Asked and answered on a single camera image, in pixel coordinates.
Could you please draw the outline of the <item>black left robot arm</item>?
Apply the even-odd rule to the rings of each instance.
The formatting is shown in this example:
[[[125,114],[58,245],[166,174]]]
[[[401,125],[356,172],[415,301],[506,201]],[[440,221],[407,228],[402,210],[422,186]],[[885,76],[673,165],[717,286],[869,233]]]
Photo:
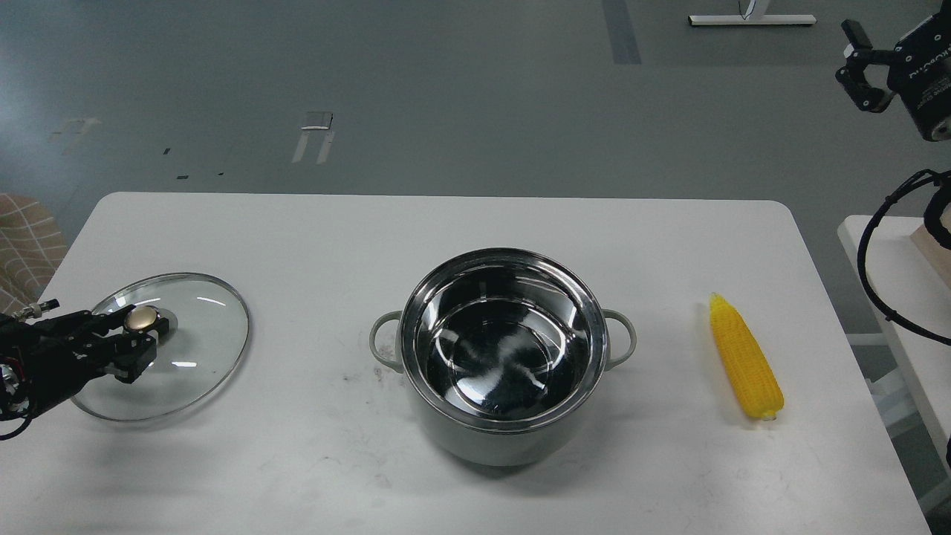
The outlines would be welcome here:
[[[17,422],[2,433],[10,440],[39,416],[80,393],[92,380],[111,375],[129,385],[157,357],[170,317],[150,305],[116,311],[82,309],[43,319],[57,300],[32,302],[1,320],[1,420]]]

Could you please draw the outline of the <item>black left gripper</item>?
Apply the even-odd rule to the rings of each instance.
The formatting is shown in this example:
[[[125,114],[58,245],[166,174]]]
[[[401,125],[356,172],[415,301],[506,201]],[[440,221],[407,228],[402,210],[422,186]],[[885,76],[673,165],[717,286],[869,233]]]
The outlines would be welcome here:
[[[93,313],[85,309],[34,324],[2,314],[2,420],[34,419],[75,396],[91,379],[136,382],[157,357],[150,334],[117,334],[135,305]],[[88,368],[69,337],[105,337],[88,343]]]

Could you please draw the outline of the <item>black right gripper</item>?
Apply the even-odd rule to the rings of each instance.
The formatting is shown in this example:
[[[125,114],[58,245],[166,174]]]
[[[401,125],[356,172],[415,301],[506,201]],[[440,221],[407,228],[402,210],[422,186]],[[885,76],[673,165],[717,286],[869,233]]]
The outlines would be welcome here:
[[[841,28],[848,45],[843,51],[845,64],[836,71],[835,79],[856,108],[881,113],[889,107],[896,92],[924,140],[947,141],[950,138],[949,14],[938,11],[921,21],[897,41],[894,50],[874,48],[859,21],[845,19]],[[893,65],[892,91],[870,84],[866,77],[870,65]]]

